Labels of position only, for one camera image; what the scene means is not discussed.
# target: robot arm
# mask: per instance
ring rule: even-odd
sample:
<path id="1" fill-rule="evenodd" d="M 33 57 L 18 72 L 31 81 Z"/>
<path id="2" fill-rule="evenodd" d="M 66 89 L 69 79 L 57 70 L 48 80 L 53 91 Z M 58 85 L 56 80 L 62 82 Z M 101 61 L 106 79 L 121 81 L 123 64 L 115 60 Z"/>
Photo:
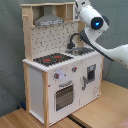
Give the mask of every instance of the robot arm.
<path id="1" fill-rule="evenodd" d="M 86 24 L 85 29 L 80 32 L 80 39 L 107 59 L 120 62 L 128 69 L 128 44 L 105 49 L 96 43 L 96 39 L 109 28 L 109 20 L 96 11 L 89 0 L 76 0 L 76 12 L 80 20 Z"/>

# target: wooden table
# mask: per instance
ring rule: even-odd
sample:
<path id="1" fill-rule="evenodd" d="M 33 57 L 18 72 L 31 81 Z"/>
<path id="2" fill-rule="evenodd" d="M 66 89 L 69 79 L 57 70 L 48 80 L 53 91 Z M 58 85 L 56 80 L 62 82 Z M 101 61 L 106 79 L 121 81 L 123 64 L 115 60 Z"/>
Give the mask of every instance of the wooden table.
<path id="1" fill-rule="evenodd" d="M 23 109 L 0 118 L 0 128 L 44 128 L 37 119 Z M 69 118 L 64 118 L 50 128 L 81 128 Z"/>
<path id="2" fill-rule="evenodd" d="M 99 99 L 74 112 L 71 117 L 87 128 L 115 128 L 128 118 L 128 89 L 102 81 Z"/>

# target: wooden toy kitchen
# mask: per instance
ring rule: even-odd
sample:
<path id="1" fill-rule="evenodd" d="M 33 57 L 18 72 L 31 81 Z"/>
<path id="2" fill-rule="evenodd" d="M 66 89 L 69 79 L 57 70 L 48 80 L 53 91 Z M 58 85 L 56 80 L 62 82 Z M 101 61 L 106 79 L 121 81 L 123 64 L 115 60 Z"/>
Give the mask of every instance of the wooden toy kitchen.
<path id="1" fill-rule="evenodd" d="M 74 4 L 21 5 L 26 109 L 46 128 L 101 95 L 103 58 L 73 35 L 85 27 Z"/>

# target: wall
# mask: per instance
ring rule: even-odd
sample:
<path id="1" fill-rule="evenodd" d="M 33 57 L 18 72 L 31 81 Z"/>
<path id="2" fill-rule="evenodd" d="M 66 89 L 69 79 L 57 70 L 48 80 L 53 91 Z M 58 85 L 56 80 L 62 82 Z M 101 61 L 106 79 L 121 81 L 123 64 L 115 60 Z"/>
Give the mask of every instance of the wall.
<path id="1" fill-rule="evenodd" d="M 0 2 L 0 116 L 16 110 L 25 101 L 22 59 L 24 55 L 20 4 L 60 2 L 60 0 L 2 0 Z M 128 40 L 128 1 L 91 0 L 110 20 L 109 30 L 98 39 L 105 48 L 126 44 Z M 104 61 L 103 78 L 128 88 L 128 71 L 119 63 Z"/>
<path id="2" fill-rule="evenodd" d="M 78 33 L 78 27 L 79 22 L 33 28 L 31 32 L 33 58 L 66 51 L 71 36 L 73 33 Z M 78 46 L 78 36 L 73 38 L 73 43 Z"/>

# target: oven handle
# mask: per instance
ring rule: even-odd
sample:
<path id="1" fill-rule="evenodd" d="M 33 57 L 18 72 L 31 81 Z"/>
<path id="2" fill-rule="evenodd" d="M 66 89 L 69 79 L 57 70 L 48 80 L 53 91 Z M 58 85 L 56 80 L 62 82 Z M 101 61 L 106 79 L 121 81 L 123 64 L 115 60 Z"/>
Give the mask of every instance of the oven handle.
<path id="1" fill-rule="evenodd" d="M 84 86 L 82 87 L 82 90 L 85 90 L 87 84 L 87 79 L 85 76 L 83 76 L 83 80 L 84 80 Z"/>
<path id="2" fill-rule="evenodd" d="M 66 87 L 72 83 L 72 80 L 68 81 L 66 84 L 61 84 L 59 87 Z"/>

